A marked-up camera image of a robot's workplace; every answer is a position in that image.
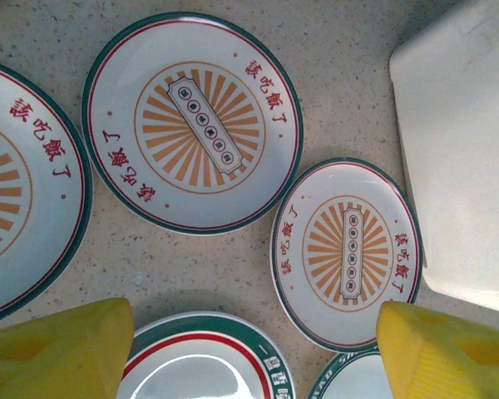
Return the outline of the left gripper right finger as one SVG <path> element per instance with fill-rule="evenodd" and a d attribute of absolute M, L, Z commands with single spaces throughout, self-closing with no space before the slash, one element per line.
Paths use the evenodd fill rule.
<path fill-rule="evenodd" d="M 499 329 L 386 302 L 376 337 L 396 398 L 499 398 Z"/>

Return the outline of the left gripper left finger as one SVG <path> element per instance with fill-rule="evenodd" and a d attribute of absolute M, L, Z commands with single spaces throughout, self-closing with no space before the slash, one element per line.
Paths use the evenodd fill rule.
<path fill-rule="evenodd" d="M 135 331 L 108 298 L 0 329 L 0 398 L 114 398 Z"/>

